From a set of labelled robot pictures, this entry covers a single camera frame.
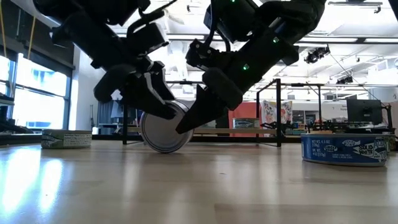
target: black robotic arm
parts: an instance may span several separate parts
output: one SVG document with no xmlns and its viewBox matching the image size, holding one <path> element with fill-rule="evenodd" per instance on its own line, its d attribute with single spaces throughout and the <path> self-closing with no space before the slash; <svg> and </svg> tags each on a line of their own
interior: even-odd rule
<svg viewBox="0 0 398 224">
<path fill-rule="evenodd" d="M 92 66 L 106 74 L 94 89 L 99 101 L 111 100 L 121 91 L 124 103 L 165 119 L 175 111 L 166 104 L 174 100 L 164 81 L 164 65 L 147 55 L 168 44 L 154 21 L 166 6 L 144 14 L 149 0 L 33 0 L 39 12 L 60 24 L 53 30 L 55 44 L 72 41 L 92 59 Z M 243 94 L 277 62 L 290 65 L 299 59 L 294 43 L 314 30 L 326 0 L 266 2 L 257 7 L 252 0 L 212 0 L 205 24 L 210 29 L 205 43 L 194 40 L 187 63 L 205 71 L 206 88 L 197 86 L 197 100 L 177 126 L 184 133 L 236 109 Z M 398 14 L 398 1 L 390 0 Z M 123 25 L 131 15 L 142 17 L 133 23 L 125 38 L 108 25 Z M 237 52 L 219 52 L 210 47 L 218 32 L 225 42 L 246 42 Z"/>
</svg>

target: window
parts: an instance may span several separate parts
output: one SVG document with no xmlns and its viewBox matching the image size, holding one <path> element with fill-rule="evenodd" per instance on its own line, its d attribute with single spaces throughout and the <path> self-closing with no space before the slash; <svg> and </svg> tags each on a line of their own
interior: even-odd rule
<svg viewBox="0 0 398 224">
<path fill-rule="evenodd" d="M 17 84 L 65 96 L 67 76 L 18 56 Z"/>
<path fill-rule="evenodd" d="M 6 94 L 6 90 L 7 90 L 7 88 L 6 88 L 6 84 L 5 84 L 5 83 L 2 83 L 2 82 L 0 82 L 0 93 L 2 93 L 2 94 Z"/>
<path fill-rule="evenodd" d="M 10 71 L 11 61 L 8 58 L 0 56 L 0 80 L 7 81 Z"/>
<path fill-rule="evenodd" d="M 65 100 L 17 88 L 12 118 L 27 128 L 62 129 Z"/>
</svg>

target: can lid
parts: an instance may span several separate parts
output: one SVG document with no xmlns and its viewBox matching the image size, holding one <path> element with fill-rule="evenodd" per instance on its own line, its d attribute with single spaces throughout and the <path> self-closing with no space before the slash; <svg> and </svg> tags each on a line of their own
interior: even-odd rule
<svg viewBox="0 0 398 224">
<path fill-rule="evenodd" d="M 188 108 L 179 102 L 168 102 L 175 110 L 175 117 L 167 120 L 144 113 L 141 118 L 142 138 L 154 150 L 161 153 L 174 152 L 183 147 L 193 136 L 193 130 L 179 134 L 175 128 Z"/>
</svg>

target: box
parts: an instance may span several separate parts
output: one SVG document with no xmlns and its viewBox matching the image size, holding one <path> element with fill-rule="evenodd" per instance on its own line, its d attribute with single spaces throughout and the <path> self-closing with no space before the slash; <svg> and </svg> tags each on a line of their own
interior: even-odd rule
<svg viewBox="0 0 398 224">
<path fill-rule="evenodd" d="M 80 149 L 91 146 L 91 131 L 43 130 L 43 149 Z"/>
</svg>

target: metal can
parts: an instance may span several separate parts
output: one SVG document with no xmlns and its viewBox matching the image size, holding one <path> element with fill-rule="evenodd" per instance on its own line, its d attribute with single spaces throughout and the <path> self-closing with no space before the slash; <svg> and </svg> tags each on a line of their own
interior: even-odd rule
<svg viewBox="0 0 398 224">
<path fill-rule="evenodd" d="M 145 143 L 160 153 L 171 153 L 179 150 L 191 140 L 194 132 L 194 130 L 191 130 L 179 134 L 175 130 L 188 111 L 188 107 L 178 101 L 168 101 L 167 104 L 175 110 L 173 119 L 167 120 L 143 113 L 140 121 L 141 136 Z"/>
<path fill-rule="evenodd" d="M 260 128 L 260 120 L 258 118 L 234 118 L 233 128 Z"/>
<path fill-rule="evenodd" d="M 301 134 L 303 160 L 342 166 L 379 167 L 387 161 L 382 134 Z"/>
</svg>

